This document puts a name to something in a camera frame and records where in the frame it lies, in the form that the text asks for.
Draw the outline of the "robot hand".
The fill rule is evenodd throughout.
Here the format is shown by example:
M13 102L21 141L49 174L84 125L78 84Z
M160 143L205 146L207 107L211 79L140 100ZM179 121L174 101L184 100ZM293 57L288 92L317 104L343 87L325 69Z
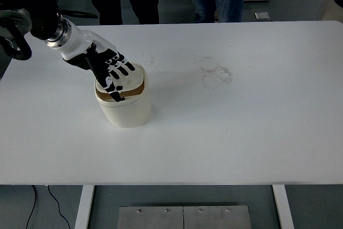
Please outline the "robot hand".
M54 46L67 63L91 70L100 91L120 102L143 81L137 65L131 64L116 47L96 33L82 31L68 20L65 37Z

